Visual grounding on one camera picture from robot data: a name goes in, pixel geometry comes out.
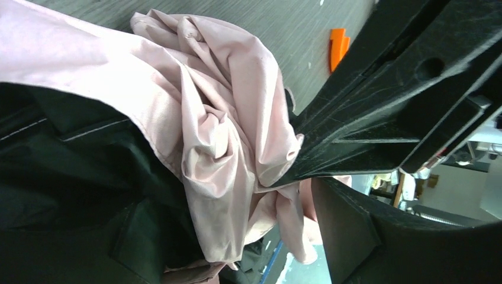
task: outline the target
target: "wall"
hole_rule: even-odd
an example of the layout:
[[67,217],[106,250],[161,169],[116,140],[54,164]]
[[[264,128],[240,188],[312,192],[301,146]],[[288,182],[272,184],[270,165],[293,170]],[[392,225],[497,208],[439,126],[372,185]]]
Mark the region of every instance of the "wall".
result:
[[481,221],[498,220],[480,208],[486,173],[439,165],[432,174],[439,175],[437,185],[428,188],[424,184],[420,204]]

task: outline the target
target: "crumpled pink cloth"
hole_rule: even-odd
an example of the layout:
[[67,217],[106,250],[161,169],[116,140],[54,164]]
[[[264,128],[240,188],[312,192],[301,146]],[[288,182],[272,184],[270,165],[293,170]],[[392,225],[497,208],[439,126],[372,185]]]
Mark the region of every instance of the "crumpled pink cloth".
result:
[[44,86],[128,116],[185,185],[208,262],[240,260],[278,222],[298,261],[316,259],[300,183],[269,188],[303,142],[281,71],[258,38],[224,21],[151,10],[135,34],[23,0],[0,1],[0,82]]

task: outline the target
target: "gray table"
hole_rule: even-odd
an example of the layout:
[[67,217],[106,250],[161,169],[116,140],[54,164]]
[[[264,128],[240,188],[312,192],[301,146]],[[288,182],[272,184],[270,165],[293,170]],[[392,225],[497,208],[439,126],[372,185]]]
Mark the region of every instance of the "gray table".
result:
[[373,9],[374,0],[32,0],[84,21],[130,31],[134,12],[155,8],[168,14],[219,18],[258,36],[272,51],[304,109],[329,76],[331,28],[346,28],[353,40]]

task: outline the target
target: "orange plastic clip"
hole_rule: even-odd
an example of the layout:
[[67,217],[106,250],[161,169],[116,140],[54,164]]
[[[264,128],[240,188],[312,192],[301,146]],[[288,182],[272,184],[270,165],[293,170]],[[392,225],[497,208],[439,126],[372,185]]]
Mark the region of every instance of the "orange plastic clip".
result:
[[333,72],[349,49],[350,37],[345,36],[344,28],[334,28],[331,30],[330,40],[330,70]]

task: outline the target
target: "screw hole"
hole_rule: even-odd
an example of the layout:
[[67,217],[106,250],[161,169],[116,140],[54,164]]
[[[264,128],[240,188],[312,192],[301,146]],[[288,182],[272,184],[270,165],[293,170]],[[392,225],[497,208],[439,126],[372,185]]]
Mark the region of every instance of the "screw hole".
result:
[[427,81],[438,77],[443,72],[445,63],[439,58],[429,58],[424,60],[415,70],[418,80]]

